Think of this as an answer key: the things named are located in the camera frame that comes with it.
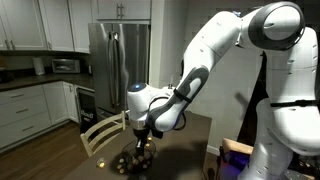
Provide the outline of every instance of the tabletop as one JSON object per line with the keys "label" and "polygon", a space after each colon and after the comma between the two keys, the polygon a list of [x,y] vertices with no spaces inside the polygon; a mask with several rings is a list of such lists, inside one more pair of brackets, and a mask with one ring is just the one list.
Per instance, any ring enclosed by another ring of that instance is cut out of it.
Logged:
{"label": "tabletop", "polygon": [[[166,132],[162,139],[152,139],[157,152],[152,166],[146,171],[133,175],[120,174],[117,169],[122,148],[136,139],[132,128],[128,127],[100,151],[80,164],[65,179],[201,179],[211,119],[191,112],[186,113],[186,116],[185,129]],[[106,161],[106,166],[100,169],[96,164],[102,157]]]}

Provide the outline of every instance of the stainless steel refrigerator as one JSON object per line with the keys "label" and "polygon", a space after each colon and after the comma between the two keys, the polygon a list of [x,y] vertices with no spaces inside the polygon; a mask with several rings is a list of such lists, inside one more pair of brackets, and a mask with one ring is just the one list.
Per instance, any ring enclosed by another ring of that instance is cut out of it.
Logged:
{"label": "stainless steel refrigerator", "polygon": [[89,24],[98,121],[127,110],[126,91],[148,82],[150,25]]}

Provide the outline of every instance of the wooden chair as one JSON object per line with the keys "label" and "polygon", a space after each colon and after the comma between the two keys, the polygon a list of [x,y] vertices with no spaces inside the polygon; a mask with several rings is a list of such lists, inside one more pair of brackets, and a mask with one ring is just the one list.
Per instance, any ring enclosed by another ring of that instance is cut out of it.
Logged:
{"label": "wooden chair", "polygon": [[[80,138],[82,140],[82,143],[84,145],[84,148],[87,151],[88,156],[92,156],[94,153],[99,151],[103,146],[108,144],[113,138],[115,138],[119,133],[116,133],[116,131],[126,129],[126,123],[125,123],[125,112],[122,111],[120,114],[111,116],[107,119],[104,119],[94,126],[92,126],[90,129],[88,129],[87,132],[82,133],[80,135]],[[94,138],[90,141],[90,136],[95,135]]]}

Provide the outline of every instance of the countertop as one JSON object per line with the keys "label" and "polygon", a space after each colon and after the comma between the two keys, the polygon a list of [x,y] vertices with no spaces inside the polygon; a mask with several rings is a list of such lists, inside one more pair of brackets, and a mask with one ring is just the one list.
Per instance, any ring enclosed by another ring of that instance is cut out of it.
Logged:
{"label": "countertop", "polygon": [[88,74],[47,74],[16,78],[10,82],[0,84],[0,92],[28,86],[35,86],[50,82],[65,81],[71,84],[93,89],[92,76]]}
{"label": "countertop", "polygon": [[[100,151],[80,164],[65,179],[202,179],[211,119],[191,112],[186,112],[186,116],[185,129],[166,132],[162,139],[153,138],[157,152],[152,166],[143,173],[120,174],[117,169],[122,148],[136,139],[132,128],[128,127]],[[106,161],[106,166],[100,169],[96,167],[96,163],[102,157]]]}

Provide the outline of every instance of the drawer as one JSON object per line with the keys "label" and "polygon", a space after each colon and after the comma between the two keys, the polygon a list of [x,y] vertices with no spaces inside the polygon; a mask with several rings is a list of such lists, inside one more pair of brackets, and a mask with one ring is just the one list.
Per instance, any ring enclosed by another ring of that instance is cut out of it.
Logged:
{"label": "drawer", "polygon": [[44,95],[0,105],[0,127],[48,111]]}
{"label": "drawer", "polygon": [[51,126],[48,112],[0,127],[0,148]]}
{"label": "drawer", "polygon": [[43,94],[41,85],[0,92],[0,104],[19,101]]}

